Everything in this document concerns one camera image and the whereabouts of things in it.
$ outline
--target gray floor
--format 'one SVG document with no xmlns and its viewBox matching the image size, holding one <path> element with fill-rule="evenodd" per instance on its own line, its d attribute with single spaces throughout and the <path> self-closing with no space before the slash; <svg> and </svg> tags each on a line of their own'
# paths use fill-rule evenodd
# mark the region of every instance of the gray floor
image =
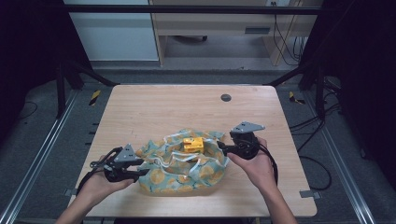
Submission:
<svg viewBox="0 0 396 224">
<path fill-rule="evenodd" d="M 252 84 L 261 85 L 287 73 L 294 66 L 282 63 L 273 67 L 259 37 L 210 36 L 206 42 L 199 38 L 173 37 L 169 39 L 163 66 L 157 62 L 112 62 L 92 63 L 98 73 L 120 83 L 176 83 L 176 84 Z M 66 208 L 69 198 L 63 196 L 65 188 L 76 185 L 82 163 L 89 150 L 97 123 L 106 106 L 111 88 L 83 75 L 86 82 L 81 91 L 70 91 L 76 101 L 63 129 L 54 141 L 51 152 L 41 168 L 35 183 L 29 189 L 23 206 L 18 210 L 18 223 L 49 223 Z M 312 91 L 299 91 L 296 84 L 299 77 L 288 80 L 276 88 L 289 126 L 315 116 L 310 104 L 300 105 L 289 100 L 293 91 L 297 99 L 308 103 Z M 92 93 L 101 90 L 95 106 L 88 105 Z M 327 107 L 336 104 L 333 95 L 328 98 Z M 56 121 L 56 85 L 53 81 L 31 90 L 27 103 L 21 112 L 7 141 L 0 150 L 0 179 L 2 190 L 0 209 L 3 211 L 30 164 L 41 148 L 53 123 Z M 295 145 L 299 147 L 318 126 L 313 123 L 298 132 L 292 132 Z M 322 190 L 321 199 L 316 200 L 318 213 L 314 217 L 299 217 L 301 223 L 374 223 L 359 219 L 350 189 L 343 174 L 332 159 L 331 147 L 325 142 L 328 131 L 336 149 L 341 154 L 352 181 L 356 184 L 363 201 L 370 209 L 375 223 L 396 223 L 396 193 L 378 169 L 375 161 L 361 158 L 359 146 L 351 133 L 345 118 L 339 111 L 326 117 L 325 128 L 304 146 L 300 155 L 316 159 L 324 164 L 332 175 L 332 184 Z M 326 172 L 317 164 L 302 160 L 308 182 L 313 187 L 327 184 Z M 262 223 L 270 223 L 262 218 Z"/>
</svg>

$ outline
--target small yellow object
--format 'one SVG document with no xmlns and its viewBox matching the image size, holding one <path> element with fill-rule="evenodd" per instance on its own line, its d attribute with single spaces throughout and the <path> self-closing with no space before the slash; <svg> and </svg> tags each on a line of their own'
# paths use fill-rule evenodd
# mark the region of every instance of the small yellow object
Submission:
<svg viewBox="0 0 396 224">
<path fill-rule="evenodd" d="M 204 154 L 204 139 L 202 137 L 183 138 L 184 152 L 200 152 Z"/>
</svg>

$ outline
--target black curtain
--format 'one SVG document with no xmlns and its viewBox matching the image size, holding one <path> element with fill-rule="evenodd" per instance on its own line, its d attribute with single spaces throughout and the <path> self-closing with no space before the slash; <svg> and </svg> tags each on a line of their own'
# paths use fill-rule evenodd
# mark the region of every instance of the black curtain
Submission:
<svg viewBox="0 0 396 224">
<path fill-rule="evenodd" d="M 45 12 L 43 4 L 0 1 L 0 143 L 23 108 L 27 92 L 54 80 L 60 62 L 72 60 L 92 69 L 69 14 Z M 68 71 L 66 78 L 73 87 L 82 83 L 77 71 Z"/>
<path fill-rule="evenodd" d="M 349 1 L 325 1 L 346 6 Z M 329 33 L 332 17 L 318 17 L 305 63 Z M 339 77 L 340 101 L 361 149 L 396 189 L 396 1 L 356 0 L 319 56 L 327 76 Z M 314 73 L 304 74 L 314 80 Z"/>
</svg>

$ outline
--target black handheld controller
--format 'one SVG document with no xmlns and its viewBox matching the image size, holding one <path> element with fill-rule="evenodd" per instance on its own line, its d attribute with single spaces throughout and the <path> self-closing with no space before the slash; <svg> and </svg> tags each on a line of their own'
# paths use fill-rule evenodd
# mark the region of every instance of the black handheld controller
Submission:
<svg viewBox="0 0 396 224">
<path fill-rule="evenodd" d="M 79 182 L 76 195 L 79 194 L 91 176 L 99 172 L 98 169 L 100 169 L 100 172 L 103 171 L 105 173 L 105 177 L 109 182 L 120 182 L 125 179 L 133 179 L 136 182 L 139 176 L 146 175 L 149 170 L 129 171 L 127 169 L 130 166 L 137 166 L 142 163 L 143 160 L 134 154 L 131 144 L 127 144 L 125 147 L 113 148 L 100 161 L 91 162 L 90 166 L 92 170 Z"/>
<path fill-rule="evenodd" d="M 218 146 L 223 151 L 224 156 L 231 152 L 245 160 L 251 160 L 256 157 L 261 147 L 253 132 L 263 129 L 264 126 L 262 125 L 244 121 L 230 131 L 233 146 L 226 146 L 222 142 L 218 142 Z"/>
</svg>

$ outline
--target black cable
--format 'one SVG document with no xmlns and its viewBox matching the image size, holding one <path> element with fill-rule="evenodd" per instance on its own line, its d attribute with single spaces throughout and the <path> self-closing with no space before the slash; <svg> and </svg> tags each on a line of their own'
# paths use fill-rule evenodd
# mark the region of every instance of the black cable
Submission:
<svg viewBox="0 0 396 224">
<path fill-rule="evenodd" d="M 294 57 L 298 60 L 298 62 L 300 62 L 301 57 L 303 56 L 305 37 L 303 37 L 303 36 L 301 37 L 301 40 L 300 40 L 300 48 L 299 48 L 299 53 L 298 53 L 298 54 L 295 52 L 295 50 L 296 50 L 296 45 L 297 45 L 297 39 L 299 39 L 298 36 L 294 37 L 293 55 L 294 55 Z"/>
<path fill-rule="evenodd" d="M 305 142 L 297 149 L 297 152 L 300 152 L 301 149 L 315 136 L 315 134 L 324 126 L 324 121 L 322 121 L 318 127 L 314 130 L 314 132 L 305 140 Z"/>
<path fill-rule="evenodd" d="M 270 151 L 268 150 L 267 147 L 265 147 L 263 144 L 260 144 L 260 150 L 263 151 L 265 153 L 265 155 L 268 156 L 268 158 L 270 159 L 273 169 L 274 169 L 274 178 L 275 178 L 275 182 L 277 184 L 277 180 L 278 180 L 278 172 L 277 172 L 277 164 L 275 162 L 274 157 L 271 155 Z"/>
<path fill-rule="evenodd" d="M 273 31 L 273 39 L 274 39 L 274 43 L 275 43 L 275 46 L 276 46 L 276 48 L 279 50 L 279 53 L 280 53 L 280 55 L 282 56 L 282 59 L 283 59 L 283 61 L 285 62 L 285 64 L 287 64 L 287 65 L 293 65 L 293 66 L 297 66 L 298 64 L 293 64 L 293 63 L 288 63 L 287 61 L 286 61 L 286 59 L 285 59 L 285 56 L 283 55 L 283 53 L 282 53 L 282 50 L 280 49 L 280 47 L 277 45 L 277 43 L 276 43 L 276 37 L 275 37 L 275 32 L 276 32 L 276 29 L 277 29 L 277 22 L 276 22 L 276 14 L 274 15 L 275 16 L 275 24 L 274 24 L 274 31 Z"/>
<path fill-rule="evenodd" d="M 38 105 L 37 105 L 36 103 L 34 103 L 34 102 L 27 101 L 27 102 L 25 102 L 25 103 L 26 103 L 26 104 L 33 104 L 33 105 L 35 106 L 35 109 L 34 109 L 31 113 L 29 113 L 28 115 L 25 115 L 25 116 L 23 116 L 23 117 L 19 117 L 18 119 L 26 119 L 26 118 L 32 116 L 32 115 L 37 111 L 37 109 L 38 109 Z"/>
<path fill-rule="evenodd" d="M 277 7 L 276 2 L 272 2 L 272 3 L 271 3 L 271 6 Z M 286 59 L 285 59 L 285 57 L 284 57 L 284 55 L 283 55 L 283 53 L 282 53 L 282 51 L 281 51 L 279 45 L 276 43 L 275 32 L 277 31 L 277 32 L 279 33 L 279 35 L 280 35 L 282 41 L 283 41 L 284 46 L 286 47 L 286 50 L 287 50 L 288 53 L 289 53 L 290 57 L 291 57 L 294 61 L 296 61 L 297 63 L 300 61 L 299 59 L 295 59 L 295 58 L 293 57 L 293 55 L 291 55 L 290 50 L 289 50 L 289 47 L 288 47 L 288 44 L 287 44 L 285 38 L 283 37 L 283 35 L 280 33 L 279 27 L 277 26 L 276 14 L 274 14 L 274 19 L 275 19 L 275 22 L 274 22 L 273 39 L 274 39 L 274 43 L 275 43 L 275 45 L 276 45 L 276 48 L 279 50 L 279 53 L 280 53 L 280 55 L 282 56 L 283 61 L 284 61 L 285 64 L 287 64 L 287 65 L 294 65 L 294 66 L 299 65 L 299 64 L 291 64 L 291 63 L 288 63 L 288 62 L 286 61 Z"/>
<path fill-rule="evenodd" d="M 94 174 L 98 172 L 103 172 L 104 170 L 99 170 L 97 171 L 98 168 L 102 167 L 105 163 L 108 157 L 110 157 L 111 154 L 113 154 L 115 151 L 119 150 L 118 147 L 113 148 L 110 152 L 108 152 L 101 160 L 97 161 L 94 166 L 91 166 L 92 170 L 89 171 L 87 174 L 84 175 L 84 177 L 81 179 L 81 181 L 78 184 L 77 188 L 77 193 L 76 196 L 79 194 L 79 192 L 82 190 L 82 187 L 84 187 L 85 183 L 93 176 Z"/>
<path fill-rule="evenodd" d="M 315 189 L 315 190 L 325 190 L 325 189 L 328 189 L 328 188 L 332 185 L 332 174 L 331 174 L 330 171 L 326 168 L 326 166 L 323 165 L 323 163 L 321 163 L 321 162 L 319 162 L 319 161 L 317 161 L 317 160 L 315 160 L 315 159 L 312 159 L 312 158 L 310 158 L 310 157 L 306 157 L 306 156 L 299 156 L 299 157 L 300 157 L 301 159 L 306 159 L 306 160 L 309 160 L 309 161 L 312 161 L 312 162 L 318 164 L 319 166 L 321 166 L 321 167 L 323 168 L 323 170 L 326 171 L 326 173 L 327 173 L 327 175 L 328 175 L 328 177 L 329 177 L 329 182 L 327 183 L 327 185 L 326 185 L 325 187 L 319 188 L 319 187 L 312 187 L 312 186 L 310 185 L 309 188 Z"/>
<path fill-rule="evenodd" d="M 335 92 L 335 91 L 329 92 L 326 95 L 324 95 L 323 99 L 326 100 L 326 98 L 329 97 L 330 95 L 336 95 L 336 94 L 337 94 L 337 92 Z"/>
<path fill-rule="evenodd" d="M 248 218 L 247 219 L 247 223 L 248 224 L 253 224 L 255 220 L 256 220 L 256 218 Z"/>
<path fill-rule="evenodd" d="M 330 116 L 332 112 L 341 108 L 340 104 L 335 104 L 332 107 L 333 107 L 332 110 L 326 111 L 326 116 Z"/>
<path fill-rule="evenodd" d="M 334 104 L 334 105 L 330 106 L 329 108 L 327 108 L 325 110 L 326 115 L 329 116 L 335 109 L 337 109 L 338 106 L 339 106 L 339 104 Z M 289 126 L 289 129 L 290 129 L 291 132 L 295 132 L 295 131 L 301 130 L 303 127 L 308 126 L 309 124 L 314 123 L 317 120 L 318 120 L 318 116 L 315 116 L 312 119 L 308 119 L 308 120 L 303 121 L 303 122 L 301 122 L 299 124 L 296 124 L 296 125 L 293 125 L 293 126 Z"/>
<path fill-rule="evenodd" d="M 263 144 L 260 144 L 260 143 L 259 143 L 259 145 L 257 146 L 257 145 L 255 145 L 255 144 L 253 144 L 252 142 L 249 142 L 249 141 L 247 141 L 247 140 L 245 140 L 245 139 L 238 139 L 238 141 L 239 141 L 239 142 L 242 142 L 242 143 L 245 143 L 245 144 L 247 144 L 247 145 L 249 145 L 250 148 L 259 147 L 259 150 L 261 150 L 262 152 L 265 153 L 265 155 L 268 156 L 268 158 L 270 159 L 270 161 L 271 161 L 271 163 L 272 163 L 272 167 L 273 167 L 273 169 L 274 169 L 274 179 L 275 179 L 275 182 L 276 182 L 276 184 L 277 184 L 277 180 L 278 180 L 277 164 L 276 164 L 276 162 L 275 162 L 274 157 L 271 155 L 270 151 L 268 150 L 268 148 L 265 147 Z"/>
<path fill-rule="evenodd" d="M 298 136 L 298 135 L 310 135 L 310 134 L 313 134 L 313 133 L 292 133 L 291 135 Z"/>
</svg>

